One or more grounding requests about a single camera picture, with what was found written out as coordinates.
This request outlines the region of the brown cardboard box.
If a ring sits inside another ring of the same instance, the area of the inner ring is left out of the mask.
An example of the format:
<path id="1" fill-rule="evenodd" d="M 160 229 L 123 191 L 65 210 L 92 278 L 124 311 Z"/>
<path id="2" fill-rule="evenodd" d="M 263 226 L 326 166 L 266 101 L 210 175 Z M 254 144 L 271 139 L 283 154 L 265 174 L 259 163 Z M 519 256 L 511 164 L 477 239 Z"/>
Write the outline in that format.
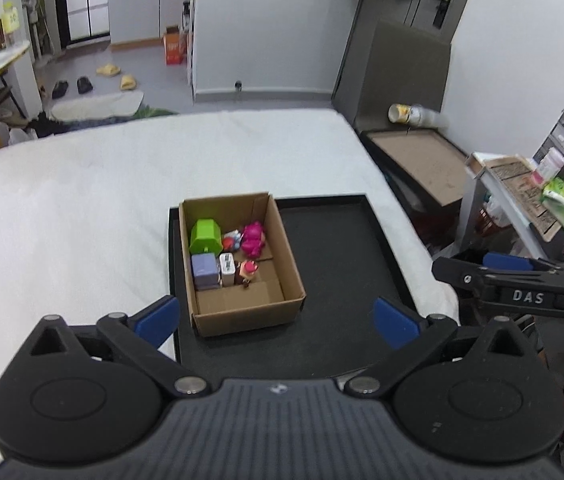
<path id="1" fill-rule="evenodd" d="M 187 307 L 199 336 L 295 321 L 306 291 L 271 194 L 185 200 L 178 219 Z"/>

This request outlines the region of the grey shelf with clutter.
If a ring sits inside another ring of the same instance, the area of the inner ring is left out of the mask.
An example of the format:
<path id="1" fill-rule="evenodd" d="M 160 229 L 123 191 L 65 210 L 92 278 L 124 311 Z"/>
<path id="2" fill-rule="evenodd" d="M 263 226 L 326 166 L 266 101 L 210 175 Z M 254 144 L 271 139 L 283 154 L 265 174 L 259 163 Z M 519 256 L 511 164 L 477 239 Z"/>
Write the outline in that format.
<path id="1" fill-rule="evenodd" d="M 475 153 L 467 172 L 452 254 L 477 243 L 484 219 L 498 228 L 510 226 L 528 255 L 564 261 L 564 228 L 541 202 L 549 180 L 564 180 L 564 110 L 532 157 Z"/>

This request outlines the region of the lavender square box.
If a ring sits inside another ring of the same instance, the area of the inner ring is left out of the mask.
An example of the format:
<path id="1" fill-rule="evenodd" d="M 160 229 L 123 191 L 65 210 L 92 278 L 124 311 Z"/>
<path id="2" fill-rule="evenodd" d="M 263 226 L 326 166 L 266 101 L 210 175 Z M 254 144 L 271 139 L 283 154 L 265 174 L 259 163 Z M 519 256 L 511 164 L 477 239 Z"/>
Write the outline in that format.
<path id="1" fill-rule="evenodd" d="M 216 289 L 221 286 L 219 263 L 212 252 L 192 255 L 191 266 L 196 290 Z"/>

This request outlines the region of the white plug charger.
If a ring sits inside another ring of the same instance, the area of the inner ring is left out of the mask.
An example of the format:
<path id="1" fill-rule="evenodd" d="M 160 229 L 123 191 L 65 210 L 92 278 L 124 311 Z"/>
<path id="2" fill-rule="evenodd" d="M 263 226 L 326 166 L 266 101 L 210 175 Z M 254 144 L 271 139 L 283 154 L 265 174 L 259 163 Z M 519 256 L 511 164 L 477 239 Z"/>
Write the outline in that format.
<path id="1" fill-rule="evenodd" d="M 233 286 L 235 284 L 236 266 L 231 252 L 221 252 L 218 256 L 218 263 L 222 286 Z"/>

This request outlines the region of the green hexagonal plastic block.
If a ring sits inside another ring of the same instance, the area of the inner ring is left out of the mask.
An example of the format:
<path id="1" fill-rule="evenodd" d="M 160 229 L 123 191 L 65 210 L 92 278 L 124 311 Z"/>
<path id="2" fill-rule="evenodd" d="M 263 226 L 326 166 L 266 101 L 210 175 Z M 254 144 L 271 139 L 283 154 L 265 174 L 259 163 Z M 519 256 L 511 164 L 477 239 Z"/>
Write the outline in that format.
<path id="1" fill-rule="evenodd" d="M 223 251 L 219 224 L 213 219 L 198 219 L 191 230 L 189 250 L 191 255 L 218 256 Z"/>

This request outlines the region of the brown-haired doll figurine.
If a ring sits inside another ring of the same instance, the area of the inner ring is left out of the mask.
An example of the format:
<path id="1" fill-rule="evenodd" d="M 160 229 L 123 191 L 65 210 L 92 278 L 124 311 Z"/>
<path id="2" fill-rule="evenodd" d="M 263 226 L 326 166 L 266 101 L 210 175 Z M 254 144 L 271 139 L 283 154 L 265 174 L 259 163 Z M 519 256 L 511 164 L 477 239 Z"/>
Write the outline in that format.
<path id="1" fill-rule="evenodd" d="M 235 283 L 247 288 L 254 281 L 258 270 L 258 263 L 254 260 L 244 260 L 236 263 Z"/>

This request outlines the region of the red round toy figure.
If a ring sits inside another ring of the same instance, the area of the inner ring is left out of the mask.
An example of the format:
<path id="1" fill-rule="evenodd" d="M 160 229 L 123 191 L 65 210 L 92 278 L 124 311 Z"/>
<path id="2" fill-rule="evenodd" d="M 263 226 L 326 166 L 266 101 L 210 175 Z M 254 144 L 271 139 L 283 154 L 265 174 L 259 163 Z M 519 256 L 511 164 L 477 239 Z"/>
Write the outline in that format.
<path id="1" fill-rule="evenodd" d="M 242 245 L 243 233 L 240 230 L 233 230 L 223 233 L 221 237 L 223 252 L 238 252 Z"/>

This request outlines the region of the white fuzzy blanket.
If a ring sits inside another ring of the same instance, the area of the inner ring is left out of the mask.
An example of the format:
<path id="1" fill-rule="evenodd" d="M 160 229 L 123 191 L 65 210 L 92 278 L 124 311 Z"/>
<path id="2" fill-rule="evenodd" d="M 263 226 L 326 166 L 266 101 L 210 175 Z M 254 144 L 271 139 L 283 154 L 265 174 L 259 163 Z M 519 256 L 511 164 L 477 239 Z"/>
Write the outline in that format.
<path id="1" fill-rule="evenodd" d="M 89 324 L 166 294 L 169 210 L 188 198 L 363 194 L 417 309 L 457 316 L 453 289 L 379 169 L 333 110 L 184 114 L 0 150 L 0 375 L 48 313 Z"/>

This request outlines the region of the black framed cardboard board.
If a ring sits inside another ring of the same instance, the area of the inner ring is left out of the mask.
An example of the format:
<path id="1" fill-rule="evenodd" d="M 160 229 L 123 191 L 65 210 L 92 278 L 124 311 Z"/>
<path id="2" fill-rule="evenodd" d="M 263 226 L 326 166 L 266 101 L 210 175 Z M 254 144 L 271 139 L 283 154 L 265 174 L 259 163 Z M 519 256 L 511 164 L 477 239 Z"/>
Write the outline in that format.
<path id="1" fill-rule="evenodd" d="M 407 208 L 453 209 L 462 200 L 467 156 L 437 131 L 367 131 L 359 139 Z"/>

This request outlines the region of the yellow-capped plastic bottle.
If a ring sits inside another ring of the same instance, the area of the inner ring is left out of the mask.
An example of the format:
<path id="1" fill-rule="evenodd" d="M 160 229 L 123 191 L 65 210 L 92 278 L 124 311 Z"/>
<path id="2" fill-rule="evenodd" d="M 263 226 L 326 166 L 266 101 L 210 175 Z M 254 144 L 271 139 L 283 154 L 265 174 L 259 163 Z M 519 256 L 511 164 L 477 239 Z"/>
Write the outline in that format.
<path id="1" fill-rule="evenodd" d="M 428 110 L 422 105 L 391 104 L 387 118 L 393 124 L 408 125 L 413 128 L 446 129 L 449 120 L 446 116 Z"/>

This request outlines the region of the white floor mat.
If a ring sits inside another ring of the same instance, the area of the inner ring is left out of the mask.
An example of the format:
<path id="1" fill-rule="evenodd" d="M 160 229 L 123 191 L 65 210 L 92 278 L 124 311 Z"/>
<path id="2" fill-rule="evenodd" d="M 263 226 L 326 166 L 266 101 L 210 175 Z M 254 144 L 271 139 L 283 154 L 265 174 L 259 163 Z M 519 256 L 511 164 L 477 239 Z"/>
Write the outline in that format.
<path id="1" fill-rule="evenodd" d="M 84 122 L 114 117 L 130 117 L 137 113 L 144 100 L 139 90 L 85 96 L 54 104 L 50 116 L 58 122 Z"/>

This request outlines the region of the yellow slipper right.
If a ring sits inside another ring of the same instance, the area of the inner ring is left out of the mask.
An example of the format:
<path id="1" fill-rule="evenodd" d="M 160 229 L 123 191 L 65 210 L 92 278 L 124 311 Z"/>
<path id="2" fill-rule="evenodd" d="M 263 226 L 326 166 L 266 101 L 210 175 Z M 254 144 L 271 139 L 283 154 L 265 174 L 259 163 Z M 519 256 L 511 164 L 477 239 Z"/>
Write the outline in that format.
<path id="1" fill-rule="evenodd" d="M 119 89 L 122 91 L 133 91 L 137 89 L 137 79 L 131 74 L 125 74 L 120 78 Z"/>

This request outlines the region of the black slipper right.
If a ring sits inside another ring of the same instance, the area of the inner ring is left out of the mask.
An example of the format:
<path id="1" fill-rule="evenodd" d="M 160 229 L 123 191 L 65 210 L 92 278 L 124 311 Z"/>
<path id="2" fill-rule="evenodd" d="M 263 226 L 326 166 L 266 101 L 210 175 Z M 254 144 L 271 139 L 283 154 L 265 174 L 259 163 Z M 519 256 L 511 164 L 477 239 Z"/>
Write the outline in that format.
<path id="1" fill-rule="evenodd" d="M 76 81 L 76 86 L 78 93 L 82 96 L 83 94 L 89 93 L 93 90 L 90 79 L 87 76 L 81 76 Z"/>

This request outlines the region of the black slipper left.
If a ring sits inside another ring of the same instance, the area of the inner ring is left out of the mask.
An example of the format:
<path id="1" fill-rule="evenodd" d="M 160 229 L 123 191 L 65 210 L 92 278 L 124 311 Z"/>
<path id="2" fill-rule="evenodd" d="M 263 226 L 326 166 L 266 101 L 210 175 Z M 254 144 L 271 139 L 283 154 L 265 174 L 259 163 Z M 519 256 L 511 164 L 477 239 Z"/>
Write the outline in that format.
<path id="1" fill-rule="evenodd" d="M 68 90 L 68 82 L 66 80 L 59 80 L 53 87 L 52 99 L 58 100 L 65 96 Z"/>

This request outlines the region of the white cabinet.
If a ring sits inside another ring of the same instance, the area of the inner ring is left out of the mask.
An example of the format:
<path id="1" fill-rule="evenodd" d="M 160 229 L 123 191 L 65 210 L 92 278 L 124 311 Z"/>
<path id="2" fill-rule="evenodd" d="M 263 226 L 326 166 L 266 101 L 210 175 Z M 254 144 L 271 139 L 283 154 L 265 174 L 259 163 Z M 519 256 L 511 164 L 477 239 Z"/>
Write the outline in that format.
<path id="1" fill-rule="evenodd" d="M 180 24 L 185 0 L 108 0 L 111 44 L 158 40 Z"/>

